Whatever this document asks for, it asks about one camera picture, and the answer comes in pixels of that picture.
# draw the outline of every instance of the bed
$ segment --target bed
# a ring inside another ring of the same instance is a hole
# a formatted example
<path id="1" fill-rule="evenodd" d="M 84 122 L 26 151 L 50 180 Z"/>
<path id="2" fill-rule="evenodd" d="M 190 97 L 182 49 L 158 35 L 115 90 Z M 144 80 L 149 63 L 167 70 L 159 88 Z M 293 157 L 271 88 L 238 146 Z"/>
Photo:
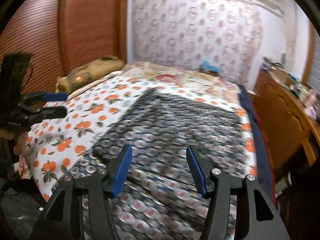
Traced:
<path id="1" fill-rule="evenodd" d="M 25 159 L 31 174 L 48 201 L 65 174 L 88 176 L 105 167 L 121 145 L 131 142 L 133 160 L 124 191 L 111 201 L 121 239 L 199 238 L 209 203 L 196 192 L 186 167 L 188 143 L 196 144 L 204 157 L 234 176 L 258 176 L 273 197 L 266 148 L 241 86 L 203 73 L 136 62 L 67 102 L 47 104 L 57 105 L 66 106 L 67 117 L 34 125 L 29 133 Z M 151 107 L 166 118 L 140 114 Z M 192 116 L 199 117 L 191 121 Z M 141 124 L 131 123 L 136 118 Z M 165 142 L 172 147 L 165 148 Z M 83 206 L 90 235 L 85 197 Z M 232 197 L 229 239 L 235 218 Z"/>

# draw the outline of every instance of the white wall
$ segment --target white wall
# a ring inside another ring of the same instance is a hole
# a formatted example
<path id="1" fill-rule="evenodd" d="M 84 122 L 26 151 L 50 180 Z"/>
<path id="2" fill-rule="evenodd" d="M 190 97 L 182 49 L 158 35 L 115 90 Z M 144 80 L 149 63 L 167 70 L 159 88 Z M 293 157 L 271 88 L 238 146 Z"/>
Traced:
<path id="1" fill-rule="evenodd" d="M 132 30 L 131 30 L 131 10 L 132 0 L 128 1 L 128 14 L 127 14 L 127 59 L 128 62 L 134 62 L 134 50 L 132 42 Z M 281 54 L 285 52 L 285 35 L 284 35 L 284 23 L 282 19 L 273 14 L 272 12 L 261 8 L 260 13 L 263 24 L 263 41 L 261 49 L 257 56 L 253 60 L 252 70 L 249 76 L 248 89 L 253 89 L 259 69 L 262 63 L 262 56 L 271 57 L 275 60 L 281 60 Z"/>
<path id="2" fill-rule="evenodd" d="M 299 6 L 297 6 L 297 24 L 298 32 L 293 74 L 301 80 L 308 59 L 309 19 Z"/>

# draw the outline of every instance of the navy blue mattress side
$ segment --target navy blue mattress side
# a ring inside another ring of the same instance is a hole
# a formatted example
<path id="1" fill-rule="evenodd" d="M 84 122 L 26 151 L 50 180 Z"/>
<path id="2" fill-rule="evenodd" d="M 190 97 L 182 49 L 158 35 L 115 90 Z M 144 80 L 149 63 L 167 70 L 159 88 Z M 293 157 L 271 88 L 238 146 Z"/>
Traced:
<path id="1" fill-rule="evenodd" d="M 268 194 L 269 198 L 273 201 L 273 176 L 269 166 L 268 154 L 266 151 L 264 140 L 260 132 L 260 129 L 257 125 L 255 111 L 246 93 L 246 90 L 242 85 L 239 85 L 239 88 L 241 89 L 241 94 L 239 94 L 240 105 L 247 111 L 252 127 L 254 146 L 256 148 L 257 156 L 258 180 L 264 188 L 264 190 L 266 191 L 266 193 Z"/>

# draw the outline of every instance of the white bed sheet with orange print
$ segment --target white bed sheet with orange print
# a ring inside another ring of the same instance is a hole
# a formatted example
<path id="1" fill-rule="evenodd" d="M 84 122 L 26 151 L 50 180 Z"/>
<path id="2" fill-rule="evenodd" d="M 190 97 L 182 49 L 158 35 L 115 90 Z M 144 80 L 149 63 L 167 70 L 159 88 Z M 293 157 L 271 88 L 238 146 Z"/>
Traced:
<path id="1" fill-rule="evenodd" d="M 63 119 L 46 120 L 34 125 L 29 132 L 25 159 L 31 174 L 45 200 L 52 194 L 52 186 L 66 170 L 90 152 L 97 140 L 108 131 L 135 100 L 148 88 L 157 87 L 163 93 L 172 93 L 185 98 L 214 104 L 237 111 L 241 117 L 246 173 L 256 174 L 256 155 L 249 118 L 237 103 L 229 103 L 210 93 L 199 92 L 196 83 L 176 84 L 137 79 L 129 72 L 96 85 L 67 103 L 49 102 L 47 106 L 65 105 L 68 115 Z"/>

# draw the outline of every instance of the patterned wallpaper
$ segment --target patterned wallpaper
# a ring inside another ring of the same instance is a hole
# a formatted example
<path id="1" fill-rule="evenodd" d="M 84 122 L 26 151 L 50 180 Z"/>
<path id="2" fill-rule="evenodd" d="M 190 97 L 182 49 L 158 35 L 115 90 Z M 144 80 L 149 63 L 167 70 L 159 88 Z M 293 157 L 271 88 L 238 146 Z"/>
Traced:
<path id="1" fill-rule="evenodd" d="M 223 78 L 246 84 L 262 43 L 257 5 L 248 0 L 133 0 L 135 57 L 198 70 L 203 60 Z"/>

